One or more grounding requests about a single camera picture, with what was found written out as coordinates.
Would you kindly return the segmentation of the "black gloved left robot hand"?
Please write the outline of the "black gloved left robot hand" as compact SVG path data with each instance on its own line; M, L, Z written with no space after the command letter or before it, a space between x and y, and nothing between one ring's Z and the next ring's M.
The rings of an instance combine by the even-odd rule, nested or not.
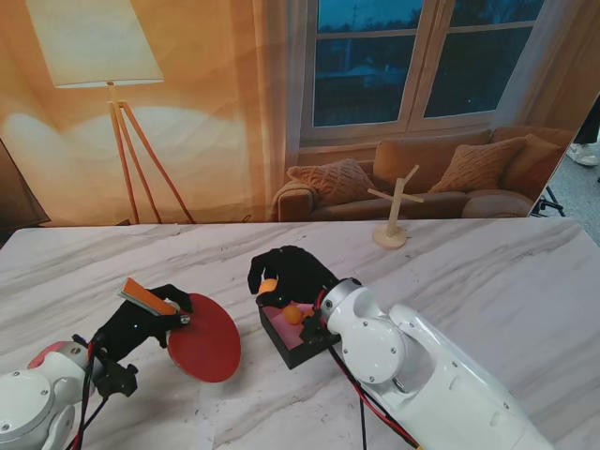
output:
M181 313L155 315L125 300L94 334L94 349L97 352L104 349L108 360L118 362L148 338L155 338L161 348L166 348L167 333L188 325L188 320L182 317Z

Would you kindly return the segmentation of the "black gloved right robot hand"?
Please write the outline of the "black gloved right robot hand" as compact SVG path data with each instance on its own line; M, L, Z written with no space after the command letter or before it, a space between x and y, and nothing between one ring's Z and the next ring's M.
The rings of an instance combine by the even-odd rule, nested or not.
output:
M258 294L268 278L277 281L276 288ZM262 308L283 309L291 302L314 304L321 293L328 293L339 282L315 256L296 246L277 247L255 256L247 275L249 291Z

